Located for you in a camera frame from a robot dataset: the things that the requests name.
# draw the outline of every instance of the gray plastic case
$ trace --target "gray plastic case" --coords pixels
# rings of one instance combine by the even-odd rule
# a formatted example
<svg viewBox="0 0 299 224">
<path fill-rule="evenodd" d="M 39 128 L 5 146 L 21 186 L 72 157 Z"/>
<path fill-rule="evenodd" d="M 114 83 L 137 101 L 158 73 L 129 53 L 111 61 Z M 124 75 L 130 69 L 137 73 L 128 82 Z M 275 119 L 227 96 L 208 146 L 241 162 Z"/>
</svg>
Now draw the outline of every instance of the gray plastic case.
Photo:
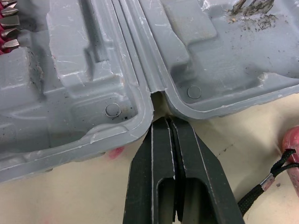
<svg viewBox="0 0 299 224">
<path fill-rule="evenodd" d="M 236 2 L 19 1 L 21 47 L 0 56 L 0 182 L 139 139 L 157 91 L 185 119 L 299 92 L 298 1 L 251 16 Z"/>
</svg>

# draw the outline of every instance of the molded compartment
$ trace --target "molded compartment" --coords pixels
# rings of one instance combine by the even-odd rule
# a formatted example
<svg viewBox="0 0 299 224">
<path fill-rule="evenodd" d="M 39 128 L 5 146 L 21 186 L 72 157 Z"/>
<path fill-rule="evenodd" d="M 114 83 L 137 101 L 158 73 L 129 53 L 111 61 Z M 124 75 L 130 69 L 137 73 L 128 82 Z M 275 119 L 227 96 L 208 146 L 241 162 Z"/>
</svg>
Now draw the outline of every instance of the molded compartment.
<svg viewBox="0 0 299 224">
<path fill-rule="evenodd" d="M 158 75 L 176 115 L 207 119 L 299 92 L 298 1 L 251 15 L 249 0 L 236 14 L 236 0 L 121 2 L 159 49 L 153 60 L 165 65 Z"/>
<path fill-rule="evenodd" d="M 0 182 L 142 137 L 150 92 L 112 2 L 23 0 L 17 8 L 20 47 L 0 57 Z"/>
</svg>

